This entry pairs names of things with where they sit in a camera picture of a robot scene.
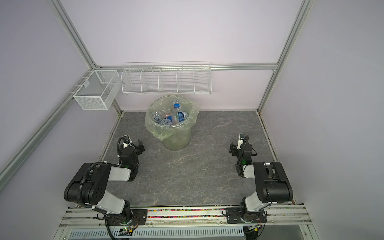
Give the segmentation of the water bottle blue label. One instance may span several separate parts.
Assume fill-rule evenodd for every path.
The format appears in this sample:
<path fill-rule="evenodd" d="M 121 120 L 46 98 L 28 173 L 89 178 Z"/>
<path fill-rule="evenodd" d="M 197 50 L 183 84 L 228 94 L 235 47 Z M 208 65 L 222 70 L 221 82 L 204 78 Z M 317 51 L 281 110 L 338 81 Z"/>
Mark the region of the water bottle blue label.
<path fill-rule="evenodd" d="M 163 107 L 162 108 L 162 113 L 163 113 L 164 116 L 170 116 L 172 111 L 168 107 Z"/>
<path fill-rule="evenodd" d="M 173 122 L 172 122 L 172 117 L 171 116 L 167 116 L 165 117 L 164 119 L 162 119 L 159 124 L 161 126 L 172 126 L 173 125 Z"/>

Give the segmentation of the blue cap bottle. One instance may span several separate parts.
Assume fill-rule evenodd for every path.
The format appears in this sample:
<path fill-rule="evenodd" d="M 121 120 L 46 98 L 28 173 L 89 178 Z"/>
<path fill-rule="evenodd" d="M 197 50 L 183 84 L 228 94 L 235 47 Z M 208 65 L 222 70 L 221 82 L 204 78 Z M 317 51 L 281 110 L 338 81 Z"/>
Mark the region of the blue cap bottle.
<path fill-rule="evenodd" d="M 178 103 L 174 104 L 174 110 L 172 111 L 173 125 L 177 125 L 184 122 L 188 117 L 189 117 L 189 114 L 181 108 L 180 104 Z"/>

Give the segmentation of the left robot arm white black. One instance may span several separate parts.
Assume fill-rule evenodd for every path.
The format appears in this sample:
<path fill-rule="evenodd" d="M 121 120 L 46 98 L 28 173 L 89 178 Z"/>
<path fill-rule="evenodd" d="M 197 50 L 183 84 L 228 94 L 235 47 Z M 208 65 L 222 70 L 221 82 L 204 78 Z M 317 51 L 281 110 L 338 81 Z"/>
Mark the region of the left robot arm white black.
<path fill-rule="evenodd" d="M 132 182 L 140 167 L 139 155 L 145 151 L 138 140 L 134 144 L 130 136 L 118 139 L 119 162 L 84 163 L 64 191 L 64 199 L 80 207 L 92 209 L 104 215 L 108 225 L 130 225 L 134 213 L 129 201 L 116 197 L 107 191 L 109 182 Z"/>

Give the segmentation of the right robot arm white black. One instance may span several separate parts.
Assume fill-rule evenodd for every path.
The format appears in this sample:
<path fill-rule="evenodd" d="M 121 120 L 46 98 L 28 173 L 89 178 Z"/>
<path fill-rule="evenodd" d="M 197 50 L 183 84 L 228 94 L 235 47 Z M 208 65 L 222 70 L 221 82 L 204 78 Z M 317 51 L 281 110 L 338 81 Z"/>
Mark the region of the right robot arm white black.
<path fill-rule="evenodd" d="M 293 189 L 280 162 L 253 162 L 252 145 L 230 144 L 229 153 L 237 157 L 236 171 L 239 177 L 253 179 L 255 192 L 244 197 L 239 205 L 239 218 L 245 223 L 265 223 L 265 208 L 293 200 Z"/>

